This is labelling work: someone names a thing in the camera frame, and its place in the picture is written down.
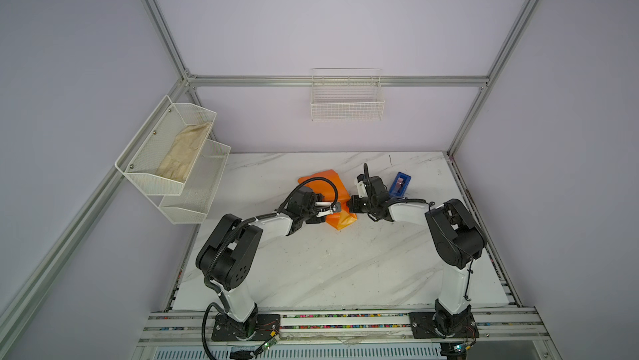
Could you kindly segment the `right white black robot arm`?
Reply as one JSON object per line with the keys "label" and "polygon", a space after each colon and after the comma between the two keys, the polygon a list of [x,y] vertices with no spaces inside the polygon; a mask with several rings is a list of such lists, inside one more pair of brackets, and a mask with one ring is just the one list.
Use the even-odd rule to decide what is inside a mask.
{"label": "right white black robot arm", "polygon": [[435,251],[445,263],[436,308],[451,316],[468,312],[472,266],[482,256],[486,240],[464,203],[457,198],[441,205],[421,198],[395,198],[380,177],[367,174],[358,175],[355,184],[351,212],[366,214],[375,222],[412,223],[429,229]]}

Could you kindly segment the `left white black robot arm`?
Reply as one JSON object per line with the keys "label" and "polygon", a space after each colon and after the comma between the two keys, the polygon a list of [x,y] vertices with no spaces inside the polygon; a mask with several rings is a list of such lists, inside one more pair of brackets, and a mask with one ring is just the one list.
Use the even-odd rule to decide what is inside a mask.
{"label": "left white black robot arm", "polygon": [[240,218],[228,213],[219,220],[196,256],[204,285],[216,292],[214,306],[231,320],[245,323],[254,317],[257,304],[244,286],[262,237],[288,237],[308,223],[324,223],[339,213],[339,190],[326,181],[332,195],[316,193],[299,184],[271,213]]}

